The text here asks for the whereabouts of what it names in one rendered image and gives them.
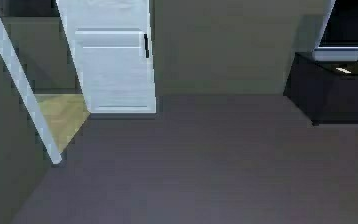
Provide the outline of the black television set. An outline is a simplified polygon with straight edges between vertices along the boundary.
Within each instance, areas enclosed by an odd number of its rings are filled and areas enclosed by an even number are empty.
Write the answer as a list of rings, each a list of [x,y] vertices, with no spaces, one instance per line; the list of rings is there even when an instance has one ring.
[[[316,61],[358,62],[358,0],[331,0],[312,56]]]

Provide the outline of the black television cabinet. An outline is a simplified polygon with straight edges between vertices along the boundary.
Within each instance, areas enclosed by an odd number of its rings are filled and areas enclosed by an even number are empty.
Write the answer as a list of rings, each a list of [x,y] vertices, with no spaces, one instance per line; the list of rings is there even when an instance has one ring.
[[[297,52],[283,95],[313,126],[358,124],[358,62],[320,62]]]

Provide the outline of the white room door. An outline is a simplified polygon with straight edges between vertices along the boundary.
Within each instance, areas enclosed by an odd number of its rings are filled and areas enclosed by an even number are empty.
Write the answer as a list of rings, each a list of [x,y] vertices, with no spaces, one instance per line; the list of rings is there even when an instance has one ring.
[[[56,0],[91,113],[157,110],[150,0]],[[143,34],[150,57],[145,57]]]

